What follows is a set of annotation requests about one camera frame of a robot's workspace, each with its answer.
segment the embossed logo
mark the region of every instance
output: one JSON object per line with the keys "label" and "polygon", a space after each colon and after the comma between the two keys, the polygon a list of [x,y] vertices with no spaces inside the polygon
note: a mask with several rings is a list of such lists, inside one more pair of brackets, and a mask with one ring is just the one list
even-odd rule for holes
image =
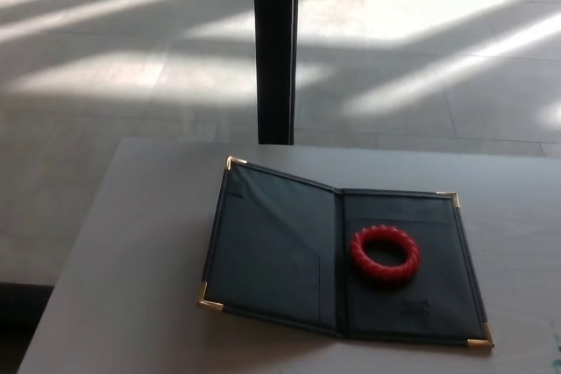
{"label": "embossed logo", "polygon": [[429,300],[406,300],[401,299],[401,312],[403,314],[422,314],[430,313]]}

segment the gray table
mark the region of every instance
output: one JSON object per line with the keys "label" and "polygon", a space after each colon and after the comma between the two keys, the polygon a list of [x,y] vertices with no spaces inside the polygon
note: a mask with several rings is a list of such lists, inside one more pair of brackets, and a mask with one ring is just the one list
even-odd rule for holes
{"label": "gray table", "polygon": [[[496,348],[343,342],[195,306],[227,155],[339,187],[456,191]],[[120,145],[22,373],[533,373],[561,359],[561,161]]]}

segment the menu holder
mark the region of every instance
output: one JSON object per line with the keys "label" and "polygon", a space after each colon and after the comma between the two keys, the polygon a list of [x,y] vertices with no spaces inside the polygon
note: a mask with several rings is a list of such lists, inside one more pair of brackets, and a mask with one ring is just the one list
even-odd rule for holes
{"label": "menu holder", "polygon": [[[407,282],[377,282],[350,258],[356,233],[381,225],[418,246]],[[400,263],[380,246],[368,256]],[[233,157],[198,305],[345,339],[494,346],[456,193],[335,188]]]}

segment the black pole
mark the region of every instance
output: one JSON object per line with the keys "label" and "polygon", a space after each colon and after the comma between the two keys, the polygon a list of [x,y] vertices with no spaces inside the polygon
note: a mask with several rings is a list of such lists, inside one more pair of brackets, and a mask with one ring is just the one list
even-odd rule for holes
{"label": "black pole", "polygon": [[292,145],[298,0],[255,0],[260,144]]}

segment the twisted bangle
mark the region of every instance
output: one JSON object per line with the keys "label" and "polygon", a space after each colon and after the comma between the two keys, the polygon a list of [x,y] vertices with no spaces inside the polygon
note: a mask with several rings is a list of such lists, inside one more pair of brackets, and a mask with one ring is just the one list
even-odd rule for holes
{"label": "twisted bangle", "polygon": [[[364,247],[372,241],[396,243],[406,253],[405,263],[399,266],[385,266],[371,260]],[[421,253],[415,240],[396,227],[380,225],[364,228],[351,242],[349,254],[355,265],[367,276],[388,283],[402,282],[411,279],[419,268]]]}

